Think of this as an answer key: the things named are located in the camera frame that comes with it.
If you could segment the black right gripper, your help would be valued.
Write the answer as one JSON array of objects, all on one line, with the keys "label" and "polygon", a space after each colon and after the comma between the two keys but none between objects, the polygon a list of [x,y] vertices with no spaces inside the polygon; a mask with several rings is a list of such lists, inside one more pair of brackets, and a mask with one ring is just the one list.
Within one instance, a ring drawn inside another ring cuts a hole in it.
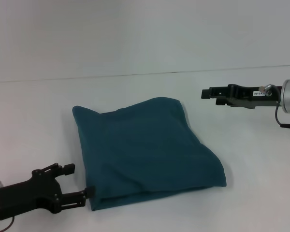
[{"label": "black right gripper", "polygon": [[230,84],[228,87],[210,87],[203,89],[201,99],[216,99],[216,105],[228,105],[231,107],[243,107],[255,109],[256,107],[274,107],[280,98],[282,86],[270,88],[270,96],[259,91],[259,87],[243,87]]}]

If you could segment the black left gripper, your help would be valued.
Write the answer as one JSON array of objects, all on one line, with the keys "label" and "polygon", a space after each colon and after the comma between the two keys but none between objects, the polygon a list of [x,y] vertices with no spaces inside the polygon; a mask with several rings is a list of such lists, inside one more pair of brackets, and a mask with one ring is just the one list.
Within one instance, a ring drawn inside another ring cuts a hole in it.
[{"label": "black left gripper", "polygon": [[35,209],[46,209],[56,214],[61,210],[84,207],[86,200],[95,196],[94,186],[62,195],[56,180],[58,176],[74,172],[73,163],[64,166],[54,163],[34,170],[27,181],[0,188],[0,214],[23,214]]}]

